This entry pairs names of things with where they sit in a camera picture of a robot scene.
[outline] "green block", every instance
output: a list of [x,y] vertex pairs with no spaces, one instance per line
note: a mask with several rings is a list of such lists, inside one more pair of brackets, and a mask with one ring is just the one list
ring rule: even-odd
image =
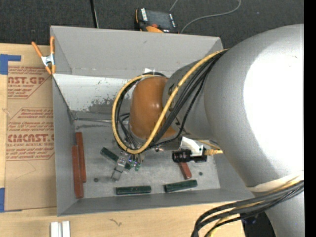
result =
[[190,189],[198,186],[197,180],[188,180],[179,183],[166,184],[164,190],[166,192],[176,192],[180,190]]
[[105,156],[105,157],[110,158],[111,160],[113,160],[113,161],[115,161],[115,162],[117,162],[118,159],[119,159],[119,157],[118,157],[116,154],[112,153],[110,150],[108,150],[108,149],[106,149],[106,148],[103,148],[103,149],[101,150],[100,154],[103,155],[103,156]]
[[116,187],[116,195],[135,195],[135,194],[147,194],[152,192],[150,186],[128,186],[128,187]]

